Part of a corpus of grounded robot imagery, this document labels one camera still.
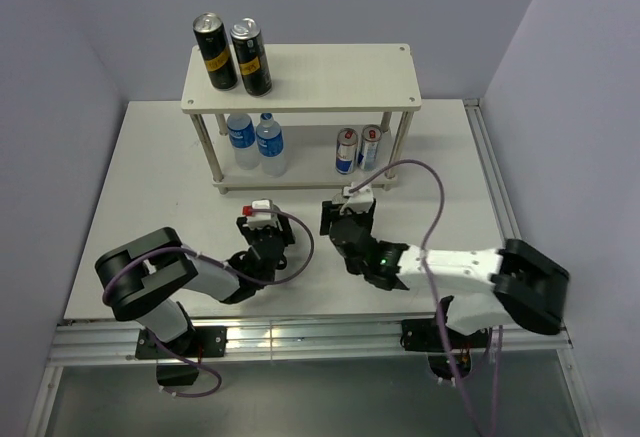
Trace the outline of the Pocari Sweat plastic bottle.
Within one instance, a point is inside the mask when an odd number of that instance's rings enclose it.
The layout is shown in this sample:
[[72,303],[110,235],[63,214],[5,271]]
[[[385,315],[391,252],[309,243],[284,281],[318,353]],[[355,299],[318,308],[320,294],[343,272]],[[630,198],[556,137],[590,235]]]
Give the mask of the Pocari Sweat plastic bottle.
[[260,157],[251,117],[243,113],[230,114],[227,129],[237,165],[244,170],[256,168]]

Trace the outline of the black can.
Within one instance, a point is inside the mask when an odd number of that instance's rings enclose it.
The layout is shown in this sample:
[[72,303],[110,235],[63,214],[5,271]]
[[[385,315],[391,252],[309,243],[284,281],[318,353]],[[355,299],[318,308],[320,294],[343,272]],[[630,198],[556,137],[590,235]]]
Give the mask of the black can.
[[241,78],[247,93],[260,97],[272,89],[272,79],[261,28],[252,18],[243,18],[230,30]]
[[192,28],[212,86],[222,91],[233,89],[238,77],[222,19],[206,12],[194,19]]

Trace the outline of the glass bottle green cap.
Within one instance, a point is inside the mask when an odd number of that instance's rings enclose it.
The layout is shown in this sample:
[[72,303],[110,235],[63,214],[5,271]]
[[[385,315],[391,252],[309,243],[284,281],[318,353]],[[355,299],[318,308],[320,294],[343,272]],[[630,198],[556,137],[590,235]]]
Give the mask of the glass bottle green cap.
[[344,205],[348,202],[349,198],[350,198],[349,191],[343,189],[341,192],[339,192],[332,198],[332,203],[336,205]]

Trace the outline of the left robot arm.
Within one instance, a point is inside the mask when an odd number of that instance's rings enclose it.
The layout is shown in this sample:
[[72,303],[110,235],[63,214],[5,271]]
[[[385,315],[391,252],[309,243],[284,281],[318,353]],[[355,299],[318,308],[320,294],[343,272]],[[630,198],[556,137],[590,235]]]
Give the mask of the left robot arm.
[[287,266],[285,249],[295,243],[289,219],[262,213],[236,219],[248,248],[223,263],[211,263],[186,246],[176,230],[163,227],[99,257],[94,265],[103,303],[118,321],[136,321],[172,356],[196,345],[196,331],[172,296],[181,289],[233,305],[275,282]]

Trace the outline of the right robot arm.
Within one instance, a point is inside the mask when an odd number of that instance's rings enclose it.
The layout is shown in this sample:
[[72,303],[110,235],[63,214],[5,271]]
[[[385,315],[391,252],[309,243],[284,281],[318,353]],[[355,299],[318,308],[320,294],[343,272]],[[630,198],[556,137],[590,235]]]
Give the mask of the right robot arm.
[[475,251],[427,250],[375,239],[376,202],[325,201],[320,233],[343,257],[348,273],[374,287],[437,290],[448,298],[433,322],[435,340],[457,345],[483,328],[513,322],[540,335],[562,328],[569,272],[533,246],[507,239],[500,248]]

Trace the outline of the white two-tier shelf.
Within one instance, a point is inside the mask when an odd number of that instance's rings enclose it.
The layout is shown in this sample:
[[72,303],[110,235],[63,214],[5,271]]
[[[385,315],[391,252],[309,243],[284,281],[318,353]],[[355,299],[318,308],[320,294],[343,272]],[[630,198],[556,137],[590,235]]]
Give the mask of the white two-tier shelf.
[[[367,124],[383,131],[376,165],[385,172],[374,183],[390,188],[393,165],[422,106],[410,46],[269,44],[266,52],[274,87],[252,97],[242,86],[214,89],[199,48],[191,50],[181,110],[191,119],[218,191],[339,188],[352,178],[335,169],[337,134]],[[263,112],[273,113],[284,130],[287,170],[281,177],[240,169],[227,136],[229,114]]]

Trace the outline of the red bull can left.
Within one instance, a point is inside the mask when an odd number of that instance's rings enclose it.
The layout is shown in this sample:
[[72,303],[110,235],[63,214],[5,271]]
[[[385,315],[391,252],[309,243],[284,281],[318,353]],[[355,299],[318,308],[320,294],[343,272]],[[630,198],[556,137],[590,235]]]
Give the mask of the red bull can left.
[[335,168],[340,174],[350,174],[355,170],[358,151],[358,135],[353,128],[343,128],[336,140]]

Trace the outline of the red bull can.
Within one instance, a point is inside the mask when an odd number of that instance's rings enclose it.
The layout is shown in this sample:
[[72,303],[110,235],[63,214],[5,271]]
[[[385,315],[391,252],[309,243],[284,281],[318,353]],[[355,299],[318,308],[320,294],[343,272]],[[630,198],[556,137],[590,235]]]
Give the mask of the red bull can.
[[357,160],[360,170],[371,171],[375,168],[381,138],[382,130],[379,126],[367,125],[362,129]]
[[335,168],[340,174],[350,174],[355,170],[358,151],[358,135],[353,128],[343,128],[336,140]]

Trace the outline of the red bull can right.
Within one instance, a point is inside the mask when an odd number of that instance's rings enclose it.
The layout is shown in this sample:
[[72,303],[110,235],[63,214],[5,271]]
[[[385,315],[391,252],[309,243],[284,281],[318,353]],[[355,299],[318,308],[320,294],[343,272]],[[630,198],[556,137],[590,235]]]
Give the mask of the red bull can right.
[[375,168],[381,138],[382,130],[379,126],[367,125],[362,129],[357,160],[360,170],[371,171]]

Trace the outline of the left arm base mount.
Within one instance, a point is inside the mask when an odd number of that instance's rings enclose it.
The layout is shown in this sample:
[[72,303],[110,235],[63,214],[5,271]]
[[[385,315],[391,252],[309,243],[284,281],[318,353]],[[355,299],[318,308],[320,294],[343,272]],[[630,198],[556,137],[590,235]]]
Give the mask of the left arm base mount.
[[[151,331],[143,329],[138,335],[135,359],[157,361],[156,382],[161,391],[183,398],[204,397],[220,389],[222,377],[203,360],[223,357],[226,343],[227,328],[224,326],[189,328],[184,335],[169,343],[161,342]],[[192,386],[204,373],[216,379],[211,390],[181,391],[181,388]]]

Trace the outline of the aluminium front rail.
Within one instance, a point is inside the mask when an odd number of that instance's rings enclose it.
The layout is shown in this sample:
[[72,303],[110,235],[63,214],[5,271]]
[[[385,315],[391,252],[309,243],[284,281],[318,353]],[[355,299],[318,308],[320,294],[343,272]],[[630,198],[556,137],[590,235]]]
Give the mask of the aluminium front rail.
[[[403,316],[302,319],[199,319],[227,329],[224,362],[400,356]],[[136,323],[80,322],[59,327],[49,367],[138,364]]]

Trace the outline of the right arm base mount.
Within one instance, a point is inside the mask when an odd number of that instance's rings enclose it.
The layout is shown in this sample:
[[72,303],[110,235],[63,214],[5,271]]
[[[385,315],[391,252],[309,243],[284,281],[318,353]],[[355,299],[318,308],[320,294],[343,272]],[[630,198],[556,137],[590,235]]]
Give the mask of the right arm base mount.
[[[405,351],[425,353],[429,369],[438,382],[455,382],[454,374],[449,366],[449,359],[445,355],[441,342],[440,331],[435,318],[407,319],[401,322],[402,335],[400,345]],[[483,354],[478,364],[483,362],[489,353],[492,341],[492,330],[481,329],[465,336],[447,329],[453,352],[453,361],[462,378],[469,377],[474,372],[474,361],[471,351],[482,349]]]

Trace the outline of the aluminium side rail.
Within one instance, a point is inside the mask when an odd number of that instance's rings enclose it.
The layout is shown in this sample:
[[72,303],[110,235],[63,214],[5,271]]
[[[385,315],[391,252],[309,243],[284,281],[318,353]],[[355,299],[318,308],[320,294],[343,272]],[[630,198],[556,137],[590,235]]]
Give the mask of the aluminium side rail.
[[494,152],[480,99],[464,99],[463,107],[479,155],[490,201],[503,239],[521,239],[520,228]]

